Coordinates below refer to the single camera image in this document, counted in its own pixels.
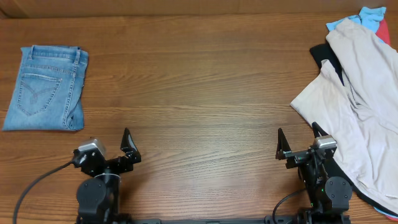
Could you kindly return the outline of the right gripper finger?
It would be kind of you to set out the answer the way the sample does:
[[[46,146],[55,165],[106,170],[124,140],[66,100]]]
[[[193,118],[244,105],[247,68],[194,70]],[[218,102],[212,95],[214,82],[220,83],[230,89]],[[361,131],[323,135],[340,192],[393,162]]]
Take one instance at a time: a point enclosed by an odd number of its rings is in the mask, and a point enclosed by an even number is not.
[[[324,131],[317,122],[312,123],[312,130],[313,130],[313,135],[315,138],[319,138],[321,136],[328,135],[328,133],[326,131]]]
[[[277,153],[290,153],[290,152],[292,152],[282,128],[279,128],[278,132],[277,132],[277,149],[276,149],[276,152]]]

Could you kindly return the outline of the light blue denim jeans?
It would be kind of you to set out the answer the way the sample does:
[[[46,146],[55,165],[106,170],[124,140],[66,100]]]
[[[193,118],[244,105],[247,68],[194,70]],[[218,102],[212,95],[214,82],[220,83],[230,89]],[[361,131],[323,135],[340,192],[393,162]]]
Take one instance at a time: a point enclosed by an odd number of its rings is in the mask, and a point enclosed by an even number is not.
[[[32,45],[22,58],[4,131],[84,128],[81,94],[89,54],[80,47]]]

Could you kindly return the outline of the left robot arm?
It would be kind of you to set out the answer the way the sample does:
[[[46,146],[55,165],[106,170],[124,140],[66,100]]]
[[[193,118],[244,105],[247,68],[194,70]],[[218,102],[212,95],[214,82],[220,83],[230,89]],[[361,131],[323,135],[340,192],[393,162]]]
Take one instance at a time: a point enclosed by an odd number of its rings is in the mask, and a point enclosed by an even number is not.
[[[130,130],[124,129],[120,150],[123,156],[106,159],[106,149],[96,138],[89,139],[73,151],[72,164],[90,176],[76,192],[77,223],[122,224],[132,223],[128,213],[120,212],[121,174],[134,170],[141,162]]]

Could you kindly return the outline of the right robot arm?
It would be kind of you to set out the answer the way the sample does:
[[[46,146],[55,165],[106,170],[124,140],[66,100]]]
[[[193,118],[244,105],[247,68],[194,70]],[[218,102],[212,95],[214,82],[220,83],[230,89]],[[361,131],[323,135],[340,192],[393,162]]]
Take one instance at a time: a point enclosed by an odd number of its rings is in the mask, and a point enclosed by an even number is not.
[[[285,160],[287,169],[298,169],[304,188],[284,197],[272,211],[273,223],[291,224],[345,224],[350,223],[344,213],[349,209],[353,190],[344,178],[330,177],[324,164],[330,161],[337,149],[337,141],[316,122],[312,123],[314,142],[303,151],[291,150],[283,130],[278,129],[275,158]],[[306,192],[310,208],[303,208],[295,215],[277,216],[276,211],[286,200]]]

